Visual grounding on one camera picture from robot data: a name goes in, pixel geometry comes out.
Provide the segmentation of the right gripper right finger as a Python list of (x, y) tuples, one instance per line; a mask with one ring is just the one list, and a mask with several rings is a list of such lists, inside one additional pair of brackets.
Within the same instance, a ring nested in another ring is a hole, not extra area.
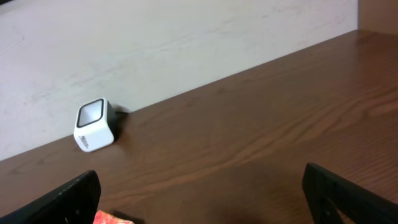
[(302, 188), (313, 221), (343, 223), (338, 212), (355, 223), (397, 223), (397, 204), (332, 172), (308, 163)]

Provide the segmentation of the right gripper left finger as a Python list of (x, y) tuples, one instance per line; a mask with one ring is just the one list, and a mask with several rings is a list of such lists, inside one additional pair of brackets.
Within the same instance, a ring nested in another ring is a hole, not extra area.
[(101, 195), (97, 173), (88, 170), (24, 207), (1, 218), (2, 224), (92, 224)]

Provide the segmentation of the small orange snack box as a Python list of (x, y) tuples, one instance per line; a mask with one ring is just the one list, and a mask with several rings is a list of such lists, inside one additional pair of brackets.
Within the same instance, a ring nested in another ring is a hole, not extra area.
[(93, 224), (135, 224), (130, 220), (115, 217), (109, 213), (98, 210), (95, 214)]

